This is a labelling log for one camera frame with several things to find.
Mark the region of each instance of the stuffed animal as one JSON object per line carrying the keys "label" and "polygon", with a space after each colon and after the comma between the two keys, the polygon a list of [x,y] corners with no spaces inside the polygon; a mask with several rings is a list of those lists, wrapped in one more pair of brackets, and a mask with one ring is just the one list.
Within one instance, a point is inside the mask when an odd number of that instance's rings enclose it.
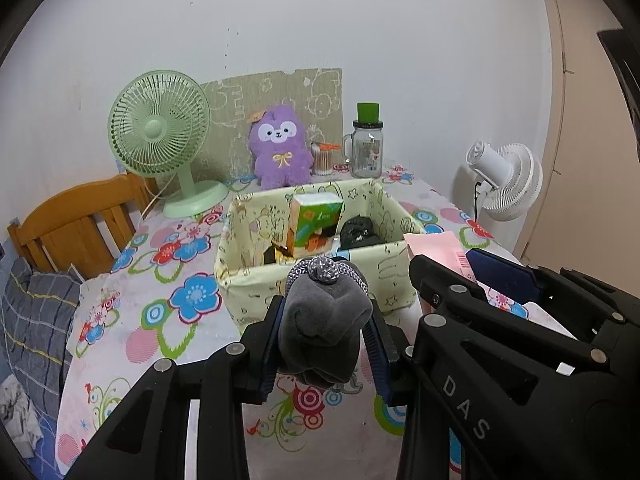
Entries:
{"label": "stuffed animal", "polygon": [[263,190],[311,183],[314,158],[305,144],[305,127],[290,106],[273,107],[252,124],[249,149]]}

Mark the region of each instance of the gray velvet pouch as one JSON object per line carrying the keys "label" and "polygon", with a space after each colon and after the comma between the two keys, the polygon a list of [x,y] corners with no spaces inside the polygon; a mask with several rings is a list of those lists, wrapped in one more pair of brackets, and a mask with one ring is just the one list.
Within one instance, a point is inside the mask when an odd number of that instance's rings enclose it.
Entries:
{"label": "gray velvet pouch", "polygon": [[278,370],[321,388],[347,383],[358,362],[360,330],[371,310],[370,299],[349,276],[330,285],[308,274],[300,276],[285,300]]}

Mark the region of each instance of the cotton swab container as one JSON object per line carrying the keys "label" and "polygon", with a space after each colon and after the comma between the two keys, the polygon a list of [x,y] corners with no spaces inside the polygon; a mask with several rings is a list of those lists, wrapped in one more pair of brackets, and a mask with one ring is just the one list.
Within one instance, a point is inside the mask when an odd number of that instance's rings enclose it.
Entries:
{"label": "cotton swab container", "polygon": [[340,149],[340,144],[311,142],[311,154],[314,156],[314,164],[312,167],[313,174],[332,174],[334,172],[334,152]]}

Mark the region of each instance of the plush toy eye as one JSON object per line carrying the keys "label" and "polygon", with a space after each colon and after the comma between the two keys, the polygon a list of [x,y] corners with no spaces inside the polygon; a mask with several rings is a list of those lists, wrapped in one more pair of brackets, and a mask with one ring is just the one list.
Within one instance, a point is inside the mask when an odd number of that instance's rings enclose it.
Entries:
{"label": "plush toy eye", "polygon": [[261,124],[260,128],[258,128],[258,137],[260,140],[270,140],[273,135],[273,126],[270,124]]}
{"label": "plush toy eye", "polygon": [[284,121],[280,125],[280,129],[282,133],[285,134],[287,137],[293,137],[298,132],[298,129],[296,128],[296,123],[292,121]]}

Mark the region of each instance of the door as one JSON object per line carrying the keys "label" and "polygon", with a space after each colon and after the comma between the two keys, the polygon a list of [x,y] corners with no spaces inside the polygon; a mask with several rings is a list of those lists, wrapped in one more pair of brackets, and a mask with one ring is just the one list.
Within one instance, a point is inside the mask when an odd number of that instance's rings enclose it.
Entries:
{"label": "door", "polygon": [[[557,2],[564,111],[548,193],[522,259],[580,270],[640,296],[640,162],[629,112],[637,104],[627,106],[598,36],[620,24],[602,0]],[[623,85],[640,79],[619,64]]]}

